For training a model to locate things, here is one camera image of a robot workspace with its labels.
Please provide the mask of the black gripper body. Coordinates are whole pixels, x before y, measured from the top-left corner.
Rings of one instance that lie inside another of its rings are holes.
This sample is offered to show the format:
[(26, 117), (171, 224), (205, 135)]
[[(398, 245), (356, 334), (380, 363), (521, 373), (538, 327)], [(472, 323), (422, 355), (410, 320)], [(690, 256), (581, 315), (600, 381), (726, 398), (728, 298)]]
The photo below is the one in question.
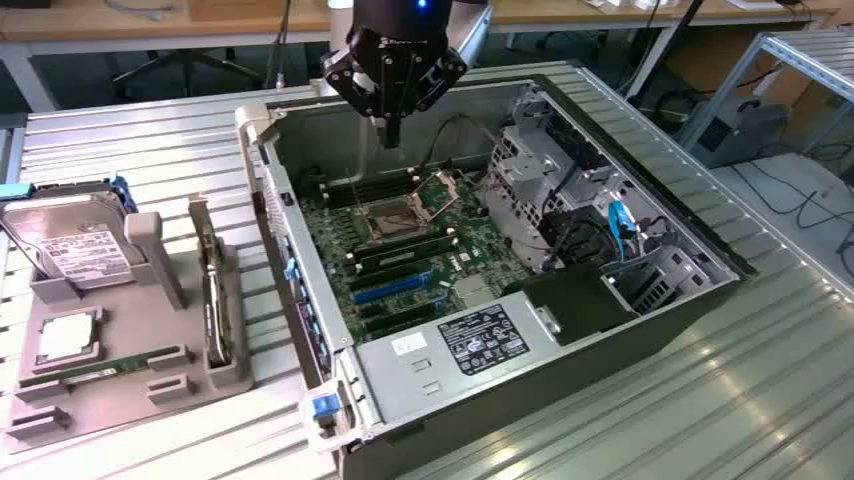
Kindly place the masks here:
[(382, 90), (384, 109), (396, 114), (413, 59), (428, 69), (450, 47), (450, 1), (357, 1), (348, 46)]

